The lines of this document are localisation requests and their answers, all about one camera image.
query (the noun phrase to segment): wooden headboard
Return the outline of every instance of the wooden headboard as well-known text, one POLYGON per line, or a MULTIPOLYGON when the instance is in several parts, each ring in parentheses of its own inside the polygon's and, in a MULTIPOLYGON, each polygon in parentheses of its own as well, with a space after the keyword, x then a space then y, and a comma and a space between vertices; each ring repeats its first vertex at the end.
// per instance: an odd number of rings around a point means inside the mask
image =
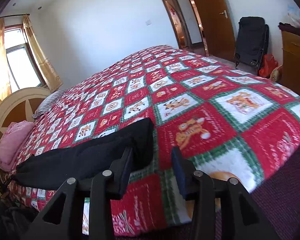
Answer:
POLYGON ((44 88, 24 88, 5 98, 0 104, 0 138, 11 122, 34 122, 33 113, 50 94, 44 88))

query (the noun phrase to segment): red plastic bag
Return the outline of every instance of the red plastic bag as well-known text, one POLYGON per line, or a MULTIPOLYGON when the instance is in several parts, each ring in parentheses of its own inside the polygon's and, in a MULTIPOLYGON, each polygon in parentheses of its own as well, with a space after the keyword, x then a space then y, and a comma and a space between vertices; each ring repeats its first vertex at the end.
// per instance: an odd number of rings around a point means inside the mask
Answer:
POLYGON ((259 70, 259 76, 267 78, 270 76, 272 71, 278 66, 278 62, 274 60, 272 54, 266 54, 263 59, 263 66, 259 70))

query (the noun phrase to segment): red patterned quilt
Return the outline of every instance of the red patterned quilt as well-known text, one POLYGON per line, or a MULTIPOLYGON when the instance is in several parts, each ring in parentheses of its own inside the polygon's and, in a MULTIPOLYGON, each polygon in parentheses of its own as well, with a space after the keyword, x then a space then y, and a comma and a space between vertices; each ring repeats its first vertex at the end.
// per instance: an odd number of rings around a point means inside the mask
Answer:
MULTIPOLYGON (((15 167, 30 155, 70 147, 150 117, 154 158, 131 174, 127 193, 112 201, 120 236, 190 221, 178 193, 170 151, 179 146, 197 169, 237 177, 251 192, 300 145, 300 97, 268 79, 169 46, 134 53, 64 93, 36 121, 15 167)), ((41 210, 53 191, 10 184, 41 210)), ((88 233, 89 199, 83 232, 88 233)))

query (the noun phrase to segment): wooden dresser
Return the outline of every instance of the wooden dresser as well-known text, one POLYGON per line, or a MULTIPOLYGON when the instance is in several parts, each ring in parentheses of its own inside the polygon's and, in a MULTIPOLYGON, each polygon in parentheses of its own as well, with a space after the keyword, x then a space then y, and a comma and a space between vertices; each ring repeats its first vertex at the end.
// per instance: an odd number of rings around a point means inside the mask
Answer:
POLYGON ((282 32, 283 69, 280 84, 300 95, 300 36, 282 32))

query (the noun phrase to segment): gray floor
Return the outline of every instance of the gray floor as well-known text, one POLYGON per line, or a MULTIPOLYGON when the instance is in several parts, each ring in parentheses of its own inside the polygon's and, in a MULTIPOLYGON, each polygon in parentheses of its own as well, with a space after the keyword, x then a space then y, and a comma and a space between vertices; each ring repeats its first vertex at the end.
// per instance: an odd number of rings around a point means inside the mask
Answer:
MULTIPOLYGON (((199 55, 203 55, 203 56, 206 55, 206 51, 205 51, 205 49, 203 47, 202 48, 184 48, 184 49, 187 50, 187 51, 189 51, 189 52, 193 52, 193 53, 196 53, 196 54, 199 54, 199 55)), ((223 59, 223 58, 219 58, 219 57, 215 57, 213 55, 210 55, 209 57, 212 57, 215 60, 217 60, 220 63, 223 63, 223 64, 225 64, 227 66, 235 67, 235 63, 231 62, 229 60, 226 60, 226 59, 223 59)), ((240 69, 242 71, 248 72, 248 73, 253 74, 253 75, 257 75, 257 70, 255 68, 250 67, 249 65, 245 65, 243 63, 240 63, 237 66, 237 69, 240 69)))

